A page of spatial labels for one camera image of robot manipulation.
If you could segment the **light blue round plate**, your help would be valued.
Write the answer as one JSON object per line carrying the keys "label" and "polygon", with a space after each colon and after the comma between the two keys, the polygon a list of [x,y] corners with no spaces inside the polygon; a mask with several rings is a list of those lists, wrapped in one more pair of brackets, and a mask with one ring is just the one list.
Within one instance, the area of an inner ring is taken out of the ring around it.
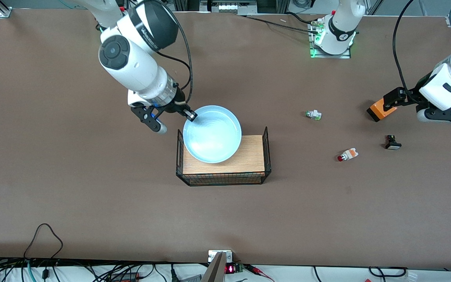
{"label": "light blue round plate", "polygon": [[183,142],[195,159],[220,163],[231,158],[240,146],[242,129],[238,118],[218,105],[198,108],[197,117],[183,126]]}

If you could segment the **red push button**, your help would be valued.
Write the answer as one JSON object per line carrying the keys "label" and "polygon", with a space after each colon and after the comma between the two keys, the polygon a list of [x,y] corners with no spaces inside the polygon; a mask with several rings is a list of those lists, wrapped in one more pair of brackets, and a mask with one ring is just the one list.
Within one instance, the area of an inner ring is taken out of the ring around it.
{"label": "red push button", "polygon": [[349,159],[355,158],[358,155],[359,153],[357,152],[356,148],[350,148],[342,152],[339,156],[337,156],[337,161],[338,162],[347,161]]}

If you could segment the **black push button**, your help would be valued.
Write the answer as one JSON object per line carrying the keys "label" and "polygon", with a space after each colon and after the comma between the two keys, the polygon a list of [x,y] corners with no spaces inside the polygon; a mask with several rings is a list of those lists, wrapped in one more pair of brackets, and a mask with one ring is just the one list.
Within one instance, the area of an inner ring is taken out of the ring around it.
{"label": "black push button", "polygon": [[395,135],[387,135],[385,139],[386,139],[386,144],[385,144],[384,148],[387,150],[398,150],[402,147],[402,144],[398,143],[396,141]]}

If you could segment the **wooden board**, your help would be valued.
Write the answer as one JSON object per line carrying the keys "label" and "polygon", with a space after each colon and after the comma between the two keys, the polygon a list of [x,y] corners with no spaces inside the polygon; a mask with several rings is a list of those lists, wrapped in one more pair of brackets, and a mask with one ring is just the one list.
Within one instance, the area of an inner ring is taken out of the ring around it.
{"label": "wooden board", "polygon": [[183,174],[222,174],[264,171],[263,136],[242,136],[238,150],[220,163],[201,162],[183,146]]}

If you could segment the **grey flat bar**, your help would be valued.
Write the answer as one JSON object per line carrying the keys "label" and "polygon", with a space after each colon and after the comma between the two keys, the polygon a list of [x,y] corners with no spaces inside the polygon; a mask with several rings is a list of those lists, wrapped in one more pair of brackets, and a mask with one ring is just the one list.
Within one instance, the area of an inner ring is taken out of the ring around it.
{"label": "grey flat bar", "polygon": [[209,263],[200,282],[224,282],[224,268],[227,265],[226,254],[219,252]]}

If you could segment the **red clip lead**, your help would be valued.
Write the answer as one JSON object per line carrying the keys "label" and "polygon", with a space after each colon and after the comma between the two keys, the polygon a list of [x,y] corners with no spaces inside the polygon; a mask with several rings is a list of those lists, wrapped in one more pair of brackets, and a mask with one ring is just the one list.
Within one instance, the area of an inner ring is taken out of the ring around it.
{"label": "red clip lead", "polygon": [[251,272],[254,275],[260,276],[260,277],[265,277],[267,279],[269,279],[271,282],[276,282],[274,279],[272,279],[271,277],[269,277],[267,274],[265,274],[263,271],[261,271],[259,268],[252,266],[250,264],[243,264],[244,268]]}

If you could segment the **black power adapter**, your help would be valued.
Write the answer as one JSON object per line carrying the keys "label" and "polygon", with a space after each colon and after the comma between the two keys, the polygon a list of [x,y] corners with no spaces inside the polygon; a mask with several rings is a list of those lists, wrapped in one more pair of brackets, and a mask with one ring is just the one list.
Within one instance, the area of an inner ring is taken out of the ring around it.
{"label": "black power adapter", "polygon": [[113,273],[106,278],[106,282],[139,282],[141,276],[137,272]]}

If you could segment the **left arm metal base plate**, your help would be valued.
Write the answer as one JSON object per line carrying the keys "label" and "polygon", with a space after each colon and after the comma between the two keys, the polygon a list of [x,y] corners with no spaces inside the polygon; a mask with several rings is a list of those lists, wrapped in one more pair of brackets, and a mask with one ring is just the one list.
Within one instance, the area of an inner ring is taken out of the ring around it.
{"label": "left arm metal base plate", "polygon": [[[331,58],[331,59],[350,59],[351,58],[351,46],[353,39],[356,36],[356,32],[353,32],[345,41],[338,41],[331,39],[334,36],[331,32],[326,31],[328,21],[324,17],[318,18],[316,21],[311,21],[308,24],[308,41],[310,45],[310,54],[312,58]],[[339,54],[328,53],[327,49],[331,51],[342,50],[346,47],[345,51]]]}

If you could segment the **silver metal bracket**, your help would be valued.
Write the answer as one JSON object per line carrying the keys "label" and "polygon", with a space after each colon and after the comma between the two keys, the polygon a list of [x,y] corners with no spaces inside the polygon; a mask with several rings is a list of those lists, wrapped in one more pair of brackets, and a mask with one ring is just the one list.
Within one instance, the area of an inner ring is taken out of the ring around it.
{"label": "silver metal bracket", "polygon": [[207,262],[211,263],[219,252],[224,252],[227,260],[227,264],[233,263],[233,252],[231,250],[209,250]]}

